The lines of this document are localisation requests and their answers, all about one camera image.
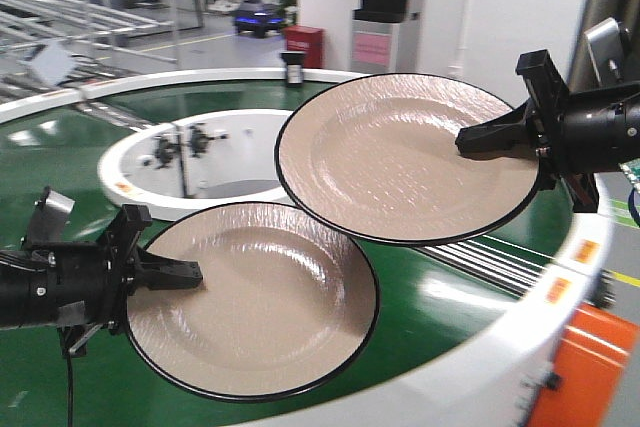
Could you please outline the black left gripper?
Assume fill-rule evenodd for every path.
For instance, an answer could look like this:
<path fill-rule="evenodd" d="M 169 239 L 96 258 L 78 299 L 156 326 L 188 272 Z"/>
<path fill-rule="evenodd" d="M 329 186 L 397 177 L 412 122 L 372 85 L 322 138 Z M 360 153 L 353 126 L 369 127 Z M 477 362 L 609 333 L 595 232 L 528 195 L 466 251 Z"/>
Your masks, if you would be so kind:
<path fill-rule="evenodd" d="M 126 298 L 133 288 L 185 290 L 201 285 L 196 261 L 153 254 L 138 247 L 152 223 L 146 206 L 124 204 L 94 242 L 70 243 L 57 250 L 58 319 L 64 345 L 84 345 L 98 330 L 124 331 Z"/>

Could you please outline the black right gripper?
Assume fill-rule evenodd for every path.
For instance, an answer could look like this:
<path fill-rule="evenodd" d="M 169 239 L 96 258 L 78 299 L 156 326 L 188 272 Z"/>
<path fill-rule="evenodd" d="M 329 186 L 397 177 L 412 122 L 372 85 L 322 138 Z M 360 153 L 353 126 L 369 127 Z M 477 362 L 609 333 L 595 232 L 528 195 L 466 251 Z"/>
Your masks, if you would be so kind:
<path fill-rule="evenodd" d="M 529 145 L 527 120 L 536 131 L 533 140 L 537 155 L 545 159 L 552 178 L 562 178 L 573 201 L 574 213 L 596 213 L 599 193 L 593 174 L 573 173 L 569 151 L 563 138 L 563 120 L 570 91 L 547 50 L 521 54 L 516 73 L 530 95 L 530 112 L 521 105 L 490 121 L 461 128 L 455 145 L 463 156 L 512 150 Z"/>

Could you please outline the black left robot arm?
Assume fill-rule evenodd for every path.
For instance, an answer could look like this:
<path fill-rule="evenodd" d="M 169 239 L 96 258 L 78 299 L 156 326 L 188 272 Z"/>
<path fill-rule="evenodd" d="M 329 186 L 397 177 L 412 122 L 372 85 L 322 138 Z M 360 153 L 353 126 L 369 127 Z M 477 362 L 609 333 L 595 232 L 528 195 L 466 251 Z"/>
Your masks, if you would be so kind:
<path fill-rule="evenodd" d="M 126 204 L 97 240 L 64 242 L 53 231 L 60 220 L 47 219 L 38 207 L 21 249 L 1 252 L 1 327 L 120 326 L 138 288 L 198 287 L 203 275 L 197 262 L 138 245 L 151 223 L 147 207 Z"/>

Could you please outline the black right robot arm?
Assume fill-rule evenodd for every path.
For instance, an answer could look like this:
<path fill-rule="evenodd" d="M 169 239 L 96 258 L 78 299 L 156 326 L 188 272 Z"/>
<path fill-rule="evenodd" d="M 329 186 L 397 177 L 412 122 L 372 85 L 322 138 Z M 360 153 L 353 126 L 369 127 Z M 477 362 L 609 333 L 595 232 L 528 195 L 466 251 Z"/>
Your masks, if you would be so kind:
<path fill-rule="evenodd" d="M 461 129 L 455 140 L 460 154 L 531 155 L 538 167 L 536 191 L 562 180 L 573 210 L 594 213 L 595 175 L 639 157 L 639 83 L 572 93 L 546 50 L 522 54 L 516 73 L 529 99 L 498 118 Z"/>

